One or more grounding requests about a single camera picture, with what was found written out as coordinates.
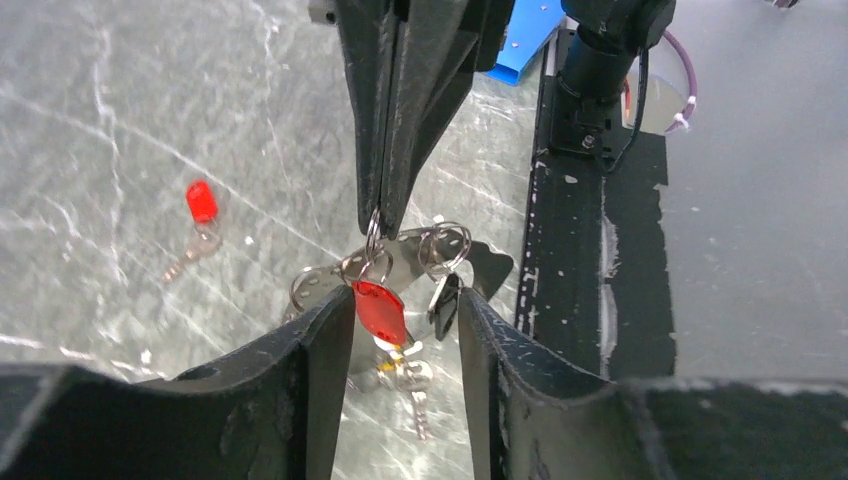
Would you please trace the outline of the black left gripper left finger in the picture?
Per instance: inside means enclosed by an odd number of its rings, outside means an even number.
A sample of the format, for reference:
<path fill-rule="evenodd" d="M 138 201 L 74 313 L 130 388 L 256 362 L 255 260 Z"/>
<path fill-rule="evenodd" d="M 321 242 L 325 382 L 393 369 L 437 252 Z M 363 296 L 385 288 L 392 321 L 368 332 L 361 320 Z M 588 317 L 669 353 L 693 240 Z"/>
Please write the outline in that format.
<path fill-rule="evenodd" d="M 349 287 L 171 380 L 1 367 L 5 479 L 327 479 L 354 333 Z"/>

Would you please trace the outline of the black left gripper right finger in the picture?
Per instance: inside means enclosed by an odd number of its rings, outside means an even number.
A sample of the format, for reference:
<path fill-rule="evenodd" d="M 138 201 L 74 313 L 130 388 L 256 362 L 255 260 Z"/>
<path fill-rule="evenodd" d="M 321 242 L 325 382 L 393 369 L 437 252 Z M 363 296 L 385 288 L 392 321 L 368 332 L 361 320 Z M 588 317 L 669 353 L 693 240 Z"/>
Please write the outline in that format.
<path fill-rule="evenodd" d="M 604 380 L 506 323 L 474 289 L 458 337 L 477 479 L 843 479 L 847 386 Z"/>

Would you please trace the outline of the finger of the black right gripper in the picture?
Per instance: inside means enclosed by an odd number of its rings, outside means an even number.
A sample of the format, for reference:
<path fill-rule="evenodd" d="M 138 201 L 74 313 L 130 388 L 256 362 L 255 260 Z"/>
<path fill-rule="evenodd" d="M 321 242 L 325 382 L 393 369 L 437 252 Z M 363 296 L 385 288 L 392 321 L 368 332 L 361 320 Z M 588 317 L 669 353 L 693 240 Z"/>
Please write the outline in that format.
<path fill-rule="evenodd" d="M 380 232 L 395 238 L 417 176 L 505 41 L 511 1 L 404 1 L 392 49 Z"/>
<path fill-rule="evenodd" d="M 357 212 L 363 233 L 374 213 L 379 214 L 377 231 L 388 232 L 381 197 L 397 29 L 392 7 L 391 1 L 335 3 L 355 126 Z"/>

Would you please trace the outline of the red key tag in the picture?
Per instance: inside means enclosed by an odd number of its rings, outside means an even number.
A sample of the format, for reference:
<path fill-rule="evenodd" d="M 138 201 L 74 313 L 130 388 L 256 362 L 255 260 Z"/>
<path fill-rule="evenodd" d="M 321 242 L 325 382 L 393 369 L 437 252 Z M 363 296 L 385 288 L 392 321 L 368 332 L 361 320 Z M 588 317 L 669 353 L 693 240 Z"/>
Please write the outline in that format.
<path fill-rule="evenodd" d="M 211 187 L 204 180 L 192 182 L 186 189 L 185 199 L 193 220 L 198 224 L 213 222 L 218 215 L 218 204 Z"/>
<path fill-rule="evenodd" d="M 352 284 L 356 313 L 373 336 L 392 345 L 407 341 L 404 304 L 382 284 L 359 280 Z"/>

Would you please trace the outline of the silver key with red tag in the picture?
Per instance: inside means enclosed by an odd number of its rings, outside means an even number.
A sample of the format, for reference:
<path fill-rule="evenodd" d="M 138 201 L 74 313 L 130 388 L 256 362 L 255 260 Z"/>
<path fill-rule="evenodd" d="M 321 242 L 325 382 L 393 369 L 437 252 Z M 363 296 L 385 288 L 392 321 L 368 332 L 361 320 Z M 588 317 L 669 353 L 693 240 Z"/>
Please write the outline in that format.
<path fill-rule="evenodd" d="M 173 282 L 188 266 L 214 254 L 221 246 L 222 238 L 215 222 L 196 224 L 194 234 L 188 241 L 183 255 L 162 275 L 164 283 Z"/>

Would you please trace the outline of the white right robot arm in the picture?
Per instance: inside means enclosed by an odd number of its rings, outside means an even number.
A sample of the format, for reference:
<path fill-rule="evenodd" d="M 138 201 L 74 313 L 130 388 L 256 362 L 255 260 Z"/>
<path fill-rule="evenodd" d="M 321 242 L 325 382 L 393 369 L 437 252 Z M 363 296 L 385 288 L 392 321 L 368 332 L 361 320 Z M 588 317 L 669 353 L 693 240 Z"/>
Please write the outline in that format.
<path fill-rule="evenodd" d="M 576 99 L 616 95 L 675 11 L 672 1 L 566 1 L 577 39 L 558 72 Z M 364 235 L 395 238 L 416 179 L 506 39 L 510 1 L 334 1 L 356 138 Z"/>

